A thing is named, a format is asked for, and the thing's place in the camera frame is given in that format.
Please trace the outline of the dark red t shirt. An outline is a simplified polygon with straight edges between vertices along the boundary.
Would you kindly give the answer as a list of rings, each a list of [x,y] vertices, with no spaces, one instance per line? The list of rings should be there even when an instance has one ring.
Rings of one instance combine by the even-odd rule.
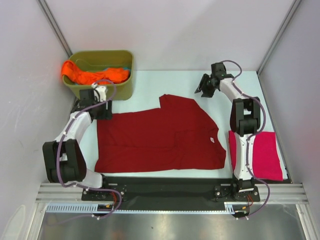
[[[191,98],[165,94],[158,108],[97,121],[99,173],[218,170],[226,150],[214,120]]]

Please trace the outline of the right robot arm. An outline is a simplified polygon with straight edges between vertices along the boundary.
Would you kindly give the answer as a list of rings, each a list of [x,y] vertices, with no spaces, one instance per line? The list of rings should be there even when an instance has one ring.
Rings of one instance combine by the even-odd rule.
[[[254,141],[261,126],[261,103],[257,97],[244,93],[235,83],[236,78],[227,73],[225,61],[211,64],[211,74],[203,74],[195,93],[203,98],[213,97],[216,90],[222,92],[232,103],[229,125],[234,133],[236,144],[236,162],[233,171],[231,196],[242,201],[254,190],[253,155]]]

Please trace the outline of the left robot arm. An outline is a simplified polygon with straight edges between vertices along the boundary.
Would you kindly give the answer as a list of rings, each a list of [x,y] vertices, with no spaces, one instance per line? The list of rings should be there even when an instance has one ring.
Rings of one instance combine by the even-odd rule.
[[[42,146],[47,179],[63,187],[82,186],[93,189],[100,200],[110,196],[111,188],[104,184],[101,173],[88,169],[80,143],[94,120],[112,118],[112,98],[107,98],[106,86],[94,86],[79,92],[69,120],[62,132],[53,141]]]

